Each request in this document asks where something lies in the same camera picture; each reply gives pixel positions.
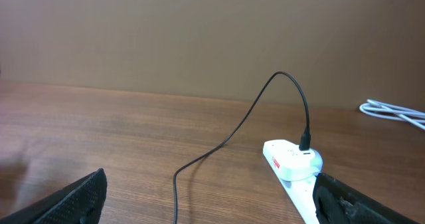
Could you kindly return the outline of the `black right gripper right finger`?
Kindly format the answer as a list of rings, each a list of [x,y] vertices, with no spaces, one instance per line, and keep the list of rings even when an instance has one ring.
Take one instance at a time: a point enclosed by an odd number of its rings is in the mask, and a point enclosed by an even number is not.
[[[313,202],[320,224],[418,224],[326,173],[316,176]]]

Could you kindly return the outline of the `white USB charger plug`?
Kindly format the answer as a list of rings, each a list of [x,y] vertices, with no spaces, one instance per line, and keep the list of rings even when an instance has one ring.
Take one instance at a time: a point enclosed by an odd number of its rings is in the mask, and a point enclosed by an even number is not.
[[[300,150],[298,145],[283,140],[270,146],[272,167],[284,181],[299,181],[318,174],[323,167],[321,155],[314,149]]]

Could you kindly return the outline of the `white power strip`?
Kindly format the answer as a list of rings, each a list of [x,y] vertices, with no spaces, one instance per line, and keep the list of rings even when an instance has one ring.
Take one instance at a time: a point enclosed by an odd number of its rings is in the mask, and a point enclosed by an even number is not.
[[[306,224],[319,224],[319,221],[316,217],[316,207],[313,200],[313,188],[317,179],[315,174],[309,178],[299,180],[299,181],[284,181],[277,176],[277,171],[272,167],[272,156],[270,153],[270,146],[274,143],[281,143],[283,140],[269,140],[264,143],[263,146],[263,156],[266,161],[269,163],[273,172],[275,173],[277,179],[285,189],[286,193],[290,197],[295,208],[298,210],[303,221]]]

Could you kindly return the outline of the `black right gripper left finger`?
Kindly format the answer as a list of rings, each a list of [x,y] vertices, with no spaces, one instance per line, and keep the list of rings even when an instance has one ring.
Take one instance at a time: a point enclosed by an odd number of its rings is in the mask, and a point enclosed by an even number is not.
[[[107,194],[102,168],[1,219],[1,224],[98,224]]]

